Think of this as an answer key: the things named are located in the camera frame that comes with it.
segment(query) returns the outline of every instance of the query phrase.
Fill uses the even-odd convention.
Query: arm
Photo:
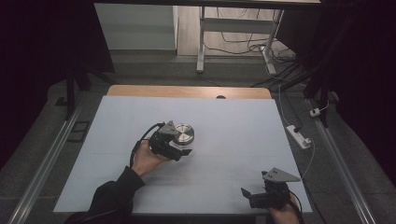
[[[78,223],[121,223],[133,210],[134,193],[145,186],[142,176],[152,172],[164,161],[149,149],[149,141],[143,141],[134,155],[132,168],[126,166],[117,181],[109,181],[96,189],[90,209],[76,213],[65,224]]]

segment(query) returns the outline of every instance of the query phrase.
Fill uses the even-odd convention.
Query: hand
[[[139,175],[143,176],[152,172],[158,165],[165,161],[170,161],[169,159],[155,155],[149,149],[149,141],[143,140],[139,146],[139,149],[134,154],[134,165],[132,169]]]
[[[296,199],[294,198],[294,195],[290,195],[290,199],[294,204],[296,204]],[[279,210],[275,208],[268,208],[267,210],[270,212],[275,224],[299,223],[294,209],[288,203]]]

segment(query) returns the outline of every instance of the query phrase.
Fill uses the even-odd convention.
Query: wrist
[[[141,168],[141,167],[137,167],[137,166],[133,165],[133,166],[131,167],[131,169],[132,169],[137,175],[139,175],[140,177],[142,177],[143,175],[145,175],[145,170],[144,170],[143,168]]]

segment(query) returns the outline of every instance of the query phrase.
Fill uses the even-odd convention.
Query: white connector
[[[318,116],[318,115],[320,114],[320,110],[319,110],[319,108],[310,110],[310,111],[309,111],[309,114],[311,114],[311,117],[312,117],[312,118],[313,118],[313,117],[316,117],[316,116]]]
[[[286,127],[286,130],[289,131],[289,134],[294,138],[301,149],[307,149],[311,147],[311,139],[303,138],[303,135],[300,132],[295,132],[296,127],[294,125],[290,125]]]

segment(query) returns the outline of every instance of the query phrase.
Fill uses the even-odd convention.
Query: aluminum rail
[[[52,143],[49,151],[47,152],[46,156],[44,157],[43,161],[40,163],[35,175],[33,176],[32,180],[30,181],[26,191],[23,193],[17,207],[15,208],[14,212],[8,224],[20,224],[26,221],[26,218],[29,216],[30,211],[35,204],[35,200],[37,199],[40,191],[42,190],[44,184],[46,183],[47,177],[50,174],[50,171],[56,162],[56,159],[59,156],[59,153],[64,146],[64,142],[67,139],[70,131],[73,128],[74,123],[77,120],[79,112],[81,111],[82,105],[85,102],[86,93],[82,93],[81,99],[78,101],[78,106],[75,112],[72,114],[71,118],[64,122],[62,129],[59,131],[58,135],[56,136],[54,142]]]
[[[311,108],[313,108],[310,101],[307,101],[307,103]],[[318,131],[323,139],[326,148],[330,152],[335,168],[337,169],[338,174],[341,176],[341,179],[344,182],[346,191],[349,193],[349,196],[351,197],[352,202],[355,205],[356,211],[361,218],[361,223],[375,224],[376,222],[373,213],[366,200],[364,199],[364,196],[361,193],[361,189],[353,178],[352,173],[350,173],[349,169],[347,168],[347,163],[345,162],[342,154],[340,153],[338,146],[335,144],[335,141],[332,138],[332,133],[328,128],[326,129],[323,126],[319,119],[315,119],[315,123],[317,124]]]

